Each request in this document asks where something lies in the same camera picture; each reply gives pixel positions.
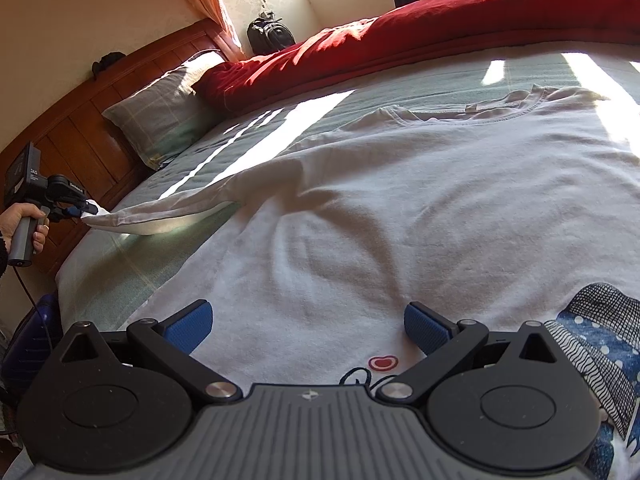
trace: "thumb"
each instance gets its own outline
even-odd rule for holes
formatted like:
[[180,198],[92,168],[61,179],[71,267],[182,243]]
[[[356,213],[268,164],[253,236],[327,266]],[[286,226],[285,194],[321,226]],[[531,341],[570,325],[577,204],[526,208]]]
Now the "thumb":
[[32,218],[43,218],[46,214],[43,211],[40,211],[38,206],[33,204],[14,204],[15,212],[20,214],[20,217],[30,216]]

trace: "plaid pillow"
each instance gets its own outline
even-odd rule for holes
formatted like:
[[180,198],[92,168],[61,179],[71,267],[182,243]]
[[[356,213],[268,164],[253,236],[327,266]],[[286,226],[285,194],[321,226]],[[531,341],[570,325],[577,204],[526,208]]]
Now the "plaid pillow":
[[216,51],[203,50],[102,114],[148,167],[159,170],[224,119],[191,88],[222,62]]

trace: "red heart print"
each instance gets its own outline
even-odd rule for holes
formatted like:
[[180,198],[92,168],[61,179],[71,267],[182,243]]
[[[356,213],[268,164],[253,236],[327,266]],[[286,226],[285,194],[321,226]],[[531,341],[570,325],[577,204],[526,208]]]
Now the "red heart print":
[[369,368],[374,372],[388,372],[398,366],[398,363],[395,355],[376,356],[369,359]]

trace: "mattress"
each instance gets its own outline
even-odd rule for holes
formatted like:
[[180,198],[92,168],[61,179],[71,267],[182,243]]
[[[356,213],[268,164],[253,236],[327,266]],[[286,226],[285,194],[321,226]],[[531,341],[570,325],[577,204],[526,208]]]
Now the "mattress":
[[[195,189],[273,156],[293,142],[331,131],[391,104],[435,108],[499,99],[540,86],[603,85],[640,100],[640,50],[613,44],[545,43],[430,60],[356,78],[220,124],[130,193],[116,209]],[[292,113],[305,104],[306,116]],[[200,223],[143,237],[92,230],[56,277],[65,327],[92,320],[116,330],[172,277],[236,211],[230,205]]]

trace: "blue textured pad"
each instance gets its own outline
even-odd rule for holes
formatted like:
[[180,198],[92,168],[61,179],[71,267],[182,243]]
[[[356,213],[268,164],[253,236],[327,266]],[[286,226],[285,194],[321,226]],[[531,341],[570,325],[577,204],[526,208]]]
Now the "blue textured pad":
[[164,338],[185,354],[190,354],[204,341],[213,325],[213,309],[207,301],[179,319],[164,331]]
[[404,331],[426,355],[435,352],[451,339],[449,329],[408,304],[404,310]]

